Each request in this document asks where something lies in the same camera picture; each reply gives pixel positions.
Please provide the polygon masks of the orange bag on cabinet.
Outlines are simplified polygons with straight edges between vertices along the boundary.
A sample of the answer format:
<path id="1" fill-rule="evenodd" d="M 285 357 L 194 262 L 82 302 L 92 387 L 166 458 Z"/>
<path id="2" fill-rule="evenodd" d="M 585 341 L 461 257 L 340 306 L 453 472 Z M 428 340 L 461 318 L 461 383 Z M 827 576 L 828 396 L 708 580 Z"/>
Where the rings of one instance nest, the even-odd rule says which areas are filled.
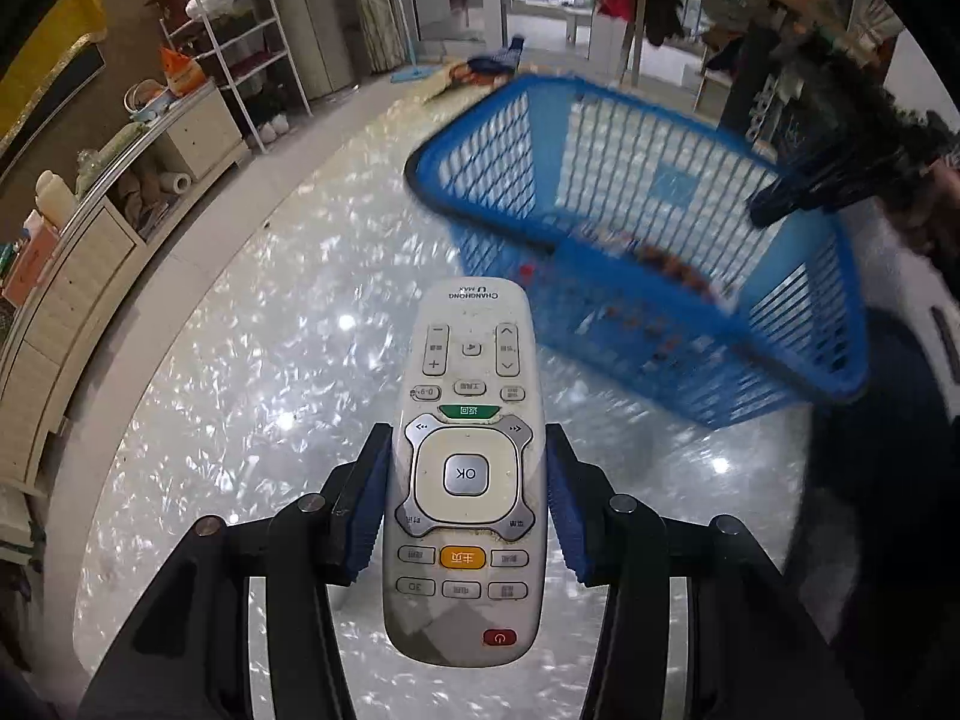
<path id="1" fill-rule="evenodd" d="M 160 57 L 167 89 L 174 98 L 183 98 L 205 85 L 205 71 L 194 57 L 166 46 L 160 47 Z"/>

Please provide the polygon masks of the white metal shelf rack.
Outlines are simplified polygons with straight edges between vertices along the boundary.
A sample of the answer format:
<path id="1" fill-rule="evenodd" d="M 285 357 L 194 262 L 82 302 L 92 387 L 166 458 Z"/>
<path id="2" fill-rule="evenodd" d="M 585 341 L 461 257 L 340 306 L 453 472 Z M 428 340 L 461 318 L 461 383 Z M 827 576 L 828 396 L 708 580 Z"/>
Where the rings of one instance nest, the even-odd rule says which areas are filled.
<path id="1" fill-rule="evenodd" d="M 212 76 L 247 143 L 267 151 L 311 110 L 277 0 L 148 0 L 163 41 Z"/>

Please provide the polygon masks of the beige TV cabinet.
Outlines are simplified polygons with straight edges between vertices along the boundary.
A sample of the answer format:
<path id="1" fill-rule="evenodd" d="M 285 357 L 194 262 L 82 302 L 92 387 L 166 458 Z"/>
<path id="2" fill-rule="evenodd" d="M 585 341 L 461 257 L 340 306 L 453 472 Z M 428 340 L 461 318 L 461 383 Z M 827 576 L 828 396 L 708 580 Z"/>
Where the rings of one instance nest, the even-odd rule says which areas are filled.
<path id="1" fill-rule="evenodd" d="M 223 94 L 206 83 L 117 154 L 85 193 L 2 346 L 2 483 L 30 496 L 47 439 L 64 429 L 73 390 L 101 335 L 163 242 L 206 191 L 249 154 Z M 160 217 L 133 226 L 119 182 L 144 160 L 185 179 Z"/>

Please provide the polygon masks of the blue plastic lattice basket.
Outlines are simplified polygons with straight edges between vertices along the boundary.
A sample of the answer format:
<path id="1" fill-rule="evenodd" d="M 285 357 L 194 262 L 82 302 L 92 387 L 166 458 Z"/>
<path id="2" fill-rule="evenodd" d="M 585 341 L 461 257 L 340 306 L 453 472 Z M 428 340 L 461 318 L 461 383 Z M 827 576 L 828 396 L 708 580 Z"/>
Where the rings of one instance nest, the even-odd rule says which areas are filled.
<path id="1" fill-rule="evenodd" d="M 412 154 L 472 277 L 516 281 L 537 340 L 708 427 L 859 397 L 866 317 L 850 239 L 734 138 L 576 76 L 517 76 Z"/>

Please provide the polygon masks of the blue mop on floor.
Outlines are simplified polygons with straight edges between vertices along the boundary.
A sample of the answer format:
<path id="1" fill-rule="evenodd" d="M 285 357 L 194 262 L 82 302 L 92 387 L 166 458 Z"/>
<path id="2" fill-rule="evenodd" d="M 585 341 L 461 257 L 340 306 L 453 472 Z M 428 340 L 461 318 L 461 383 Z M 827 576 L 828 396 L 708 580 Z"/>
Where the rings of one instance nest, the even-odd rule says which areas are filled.
<path id="1" fill-rule="evenodd" d="M 465 62 L 449 68 L 448 87 L 457 88 L 464 85 L 496 85 L 500 78 L 509 78 L 516 73 L 526 47 L 526 38 L 522 34 L 514 34 L 506 47 L 470 57 Z M 393 83 L 416 82 L 430 78 L 438 71 L 436 67 L 426 65 L 410 65 L 404 70 L 397 70 L 391 76 Z"/>

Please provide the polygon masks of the white TV remote control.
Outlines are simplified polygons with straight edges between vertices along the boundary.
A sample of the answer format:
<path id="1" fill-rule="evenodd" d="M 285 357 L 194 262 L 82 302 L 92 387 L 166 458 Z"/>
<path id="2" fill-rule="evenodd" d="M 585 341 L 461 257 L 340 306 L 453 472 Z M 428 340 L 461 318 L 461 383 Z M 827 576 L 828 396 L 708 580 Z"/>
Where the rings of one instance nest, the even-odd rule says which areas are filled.
<path id="1" fill-rule="evenodd" d="M 547 461 L 529 301 L 503 278 L 421 298 L 400 385 L 382 543 L 382 609 L 412 660 L 501 667 L 540 624 Z"/>

